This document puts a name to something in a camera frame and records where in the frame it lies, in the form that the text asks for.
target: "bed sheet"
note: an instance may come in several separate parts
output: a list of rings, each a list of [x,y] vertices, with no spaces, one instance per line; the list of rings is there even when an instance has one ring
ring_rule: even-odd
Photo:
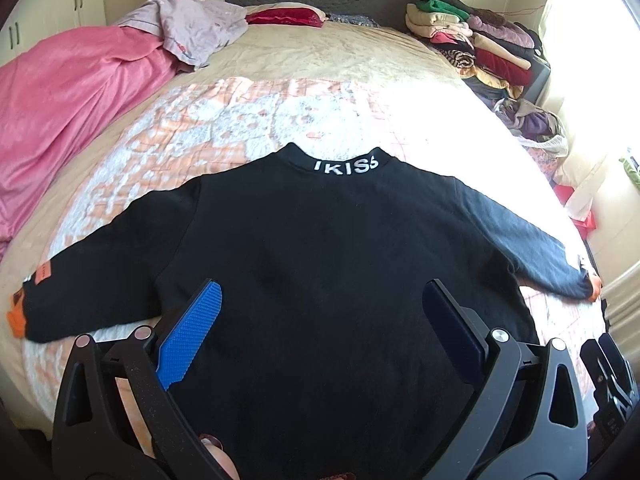
[[[287,93],[298,99],[296,105],[289,107],[282,97]],[[322,114],[300,113],[300,103],[311,97],[310,93],[319,98],[319,105],[342,106],[341,110],[350,114],[350,123],[336,124],[339,129],[334,132],[341,135],[328,136],[329,140],[314,138],[317,132],[309,124]],[[418,167],[458,177],[555,236],[565,244],[572,264],[578,264],[579,256],[586,257],[577,231],[533,161],[440,56],[387,29],[340,23],[327,23],[323,28],[253,25],[238,42],[214,54],[207,68],[174,78],[154,98],[112,124],[58,175],[0,263],[0,297],[8,298],[39,263],[108,221],[145,189],[178,186],[200,174],[198,171],[221,171],[266,155],[265,150],[276,150],[285,139],[281,134],[280,138],[271,135],[263,119],[273,117],[265,102],[277,99],[281,102],[276,108],[289,107],[289,117],[297,121],[293,140],[311,155],[331,153],[325,158],[348,158],[380,144]],[[218,103],[215,112],[212,102]],[[252,103],[259,104],[251,112],[256,120],[245,113]],[[242,139],[231,139],[238,141],[232,145],[229,138],[223,139],[225,132],[212,125],[216,123],[213,119],[233,112],[236,105],[244,108],[235,110],[240,113],[234,117],[244,121],[253,137],[243,134]],[[196,124],[190,123],[194,117]],[[167,124],[167,118],[174,124]],[[323,124],[326,133],[330,128]],[[164,140],[136,143],[152,132],[160,133]],[[204,135],[201,143],[194,141],[194,132]],[[250,137],[259,137],[254,149],[248,149]],[[168,171],[151,169],[157,159],[143,163],[149,146],[171,148],[173,160]],[[207,149],[193,158],[197,146]],[[180,153],[185,147],[187,156]],[[117,161],[119,156],[123,157],[124,174],[144,176],[146,187],[127,182],[113,186],[117,164],[107,161],[110,157]],[[206,159],[214,164],[184,163]],[[150,166],[140,173],[141,164]],[[567,342],[577,364],[581,390],[586,393],[591,384],[577,354],[585,339],[604,331],[599,301],[568,301],[526,284],[522,291],[541,341],[559,336]],[[2,312],[8,310],[8,301],[0,305]],[[126,336],[131,329],[103,330],[96,337]],[[0,363],[17,391],[5,403],[23,427],[50,433],[71,344],[71,339],[46,345],[21,342],[11,336],[7,323],[0,323]],[[142,435],[142,420],[124,383],[121,392],[136,432]]]

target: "black sweatshirt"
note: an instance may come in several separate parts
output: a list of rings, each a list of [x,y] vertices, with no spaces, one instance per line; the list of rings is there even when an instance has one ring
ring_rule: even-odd
[[[564,246],[452,177],[379,148],[295,144],[135,200],[24,283],[27,338],[158,316],[206,278],[222,311],[170,393],[242,480],[414,474],[468,399],[421,307],[439,278],[490,327],[537,342],[516,273],[592,293]]]

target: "red pillow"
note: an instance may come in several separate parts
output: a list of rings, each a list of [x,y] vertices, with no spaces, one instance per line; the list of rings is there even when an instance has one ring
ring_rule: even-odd
[[[289,9],[269,9],[246,17],[249,24],[265,25],[307,25],[322,27],[322,19],[312,9],[291,7]]]

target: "pink blanket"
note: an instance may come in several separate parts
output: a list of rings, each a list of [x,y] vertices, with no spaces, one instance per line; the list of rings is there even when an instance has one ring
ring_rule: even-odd
[[[0,67],[0,259],[60,170],[175,75],[162,40],[80,27]]]

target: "teal cloth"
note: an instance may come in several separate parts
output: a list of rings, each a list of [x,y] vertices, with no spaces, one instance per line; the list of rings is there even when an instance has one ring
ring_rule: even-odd
[[[417,2],[416,7],[424,12],[446,12],[447,14],[453,14],[458,16],[463,22],[469,19],[468,12],[460,10],[453,5],[446,4],[440,0],[429,0],[428,2]]]
[[[640,171],[636,170],[636,167],[632,164],[629,158],[626,158],[626,156],[621,157],[620,162],[622,162],[622,165],[625,168],[626,174],[631,179],[631,182],[633,182],[634,185],[638,189],[640,189]]]

